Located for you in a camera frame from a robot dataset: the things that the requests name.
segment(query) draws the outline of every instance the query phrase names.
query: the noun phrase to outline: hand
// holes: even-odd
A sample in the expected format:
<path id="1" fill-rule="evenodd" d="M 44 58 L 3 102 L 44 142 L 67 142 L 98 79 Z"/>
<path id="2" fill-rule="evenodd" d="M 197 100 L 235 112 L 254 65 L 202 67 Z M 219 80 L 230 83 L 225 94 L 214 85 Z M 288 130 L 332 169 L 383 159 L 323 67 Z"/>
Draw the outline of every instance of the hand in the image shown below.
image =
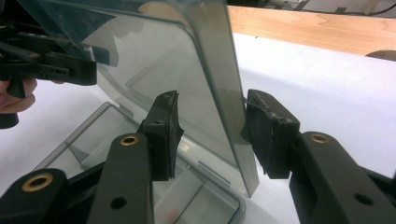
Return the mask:
<path id="1" fill-rule="evenodd" d="M 8 85 L 9 81 L 0 81 L 0 114 L 21 112 L 29 108 L 35 102 L 35 96 L 32 92 L 35 90 L 37 82 L 34 78 L 23 78 L 23 86 L 26 95 L 23 99 L 8 95 Z"/>

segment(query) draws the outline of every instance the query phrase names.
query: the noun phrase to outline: hole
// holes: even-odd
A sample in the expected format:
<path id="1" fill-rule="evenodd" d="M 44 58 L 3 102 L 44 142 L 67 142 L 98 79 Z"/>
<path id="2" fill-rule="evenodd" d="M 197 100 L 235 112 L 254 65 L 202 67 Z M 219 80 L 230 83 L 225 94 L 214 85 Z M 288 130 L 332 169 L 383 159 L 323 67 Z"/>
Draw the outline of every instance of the hole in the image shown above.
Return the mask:
<path id="1" fill-rule="evenodd" d="M 30 183 L 30 187 L 40 186 L 40 185 L 44 184 L 44 182 L 46 182 L 46 180 L 47 180 L 46 178 L 40 177 L 40 178 L 34 180 L 32 183 Z"/>
<path id="2" fill-rule="evenodd" d="M 134 142 L 134 138 L 126 138 L 124 142 L 127 144 L 130 144 L 130 143 Z"/>
<path id="3" fill-rule="evenodd" d="M 326 137 L 325 135 L 322 135 L 322 134 L 318 134 L 318 133 L 312 134 L 311 139 L 312 139 L 312 141 L 321 143 L 321 144 L 330 142 L 330 139 L 328 137 Z"/>
<path id="4" fill-rule="evenodd" d="M 121 139 L 120 143 L 123 146 L 131 146 L 131 145 L 136 144 L 138 141 L 139 141 L 139 139 L 135 136 L 126 136 Z"/>
<path id="5" fill-rule="evenodd" d="M 371 198 L 369 198 L 368 196 L 366 196 L 364 194 L 359 194 L 359 193 L 355 194 L 355 199 L 358 202 L 366 204 L 366 205 L 373 205 L 373 203 L 374 203 Z"/>
<path id="6" fill-rule="evenodd" d="M 118 197 L 111 201 L 111 208 L 120 209 L 126 204 L 126 199 L 124 197 Z"/>

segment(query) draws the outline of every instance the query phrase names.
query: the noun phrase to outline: white surface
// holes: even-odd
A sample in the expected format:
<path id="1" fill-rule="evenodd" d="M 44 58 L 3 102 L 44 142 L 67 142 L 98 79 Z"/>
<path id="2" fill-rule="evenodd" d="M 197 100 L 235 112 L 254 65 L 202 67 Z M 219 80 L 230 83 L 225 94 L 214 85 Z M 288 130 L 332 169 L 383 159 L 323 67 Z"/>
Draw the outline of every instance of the white surface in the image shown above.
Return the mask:
<path id="1" fill-rule="evenodd" d="M 337 138 L 359 165 L 391 176 L 396 168 L 396 63 L 234 35 L 244 91 L 275 96 L 302 132 Z M 97 87 L 40 81 L 20 124 L 0 131 L 0 193 L 35 168 L 108 98 Z M 244 223 L 298 223 L 288 180 L 262 175 L 246 199 Z"/>

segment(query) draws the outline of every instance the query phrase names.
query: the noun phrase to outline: black clamp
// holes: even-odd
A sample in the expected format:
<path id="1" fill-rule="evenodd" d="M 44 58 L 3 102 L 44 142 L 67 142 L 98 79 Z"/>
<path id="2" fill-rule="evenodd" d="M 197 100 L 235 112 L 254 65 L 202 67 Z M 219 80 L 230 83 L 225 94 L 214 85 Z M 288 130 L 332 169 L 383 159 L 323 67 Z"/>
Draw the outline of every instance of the black clamp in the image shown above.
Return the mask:
<path id="1" fill-rule="evenodd" d="M 1 36 L 0 80 L 9 80 L 9 95 L 24 98 L 24 77 L 58 80 L 82 86 L 96 84 L 96 62 L 65 54 L 67 38 L 17 33 Z M 0 129 L 18 124 L 17 114 L 1 114 Z"/>
<path id="2" fill-rule="evenodd" d="M 250 141 L 264 173 L 287 179 L 301 223 L 394 223 L 396 178 L 367 171 L 333 137 L 300 133 L 272 95 L 249 90 Z"/>
<path id="3" fill-rule="evenodd" d="M 17 180 L 0 199 L 0 223 L 153 224 L 152 181 L 175 176 L 183 133 L 177 92 L 166 92 L 137 133 L 113 140 L 105 162 L 70 179 L 42 169 Z"/>

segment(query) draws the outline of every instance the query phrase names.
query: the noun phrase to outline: brass grommet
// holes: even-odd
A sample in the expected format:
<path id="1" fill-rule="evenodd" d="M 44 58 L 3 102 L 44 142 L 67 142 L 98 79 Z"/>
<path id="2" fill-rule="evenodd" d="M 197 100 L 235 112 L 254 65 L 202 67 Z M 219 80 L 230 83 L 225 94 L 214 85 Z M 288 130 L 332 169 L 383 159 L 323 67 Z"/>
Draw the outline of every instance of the brass grommet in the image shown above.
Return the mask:
<path id="1" fill-rule="evenodd" d="M 129 136 L 122 138 L 120 143 L 123 146 L 128 147 L 128 146 L 132 146 L 132 145 L 136 144 L 138 141 L 139 141 L 139 139 L 136 136 L 129 135 Z"/>
<path id="2" fill-rule="evenodd" d="M 40 55 L 38 55 L 37 53 L 30 53 L 29 55 L 30 55 L 30 57 L 32 57 L 32 58 L 37 58 L 37 57 L 40 56 Z"/>
<path id="3" fill-rule="evenodd" d="M 33 192 L 48 186 L 53 180 L 53 175 L 50 173 L 38 174 L 26 180 L 22 186 L 25 192 Z"/>
<path id="4" fill-rule="evenodd" d="M 320 133 L 311 134 L 311 140 L 316 142 L 316 143 L 321 143 L 321 144 L 325 144 L 325 143 L 329 143 L 330 142 L 330 139 L 327 136 L 325 136 L 323 134 L 320 134 Z"/>

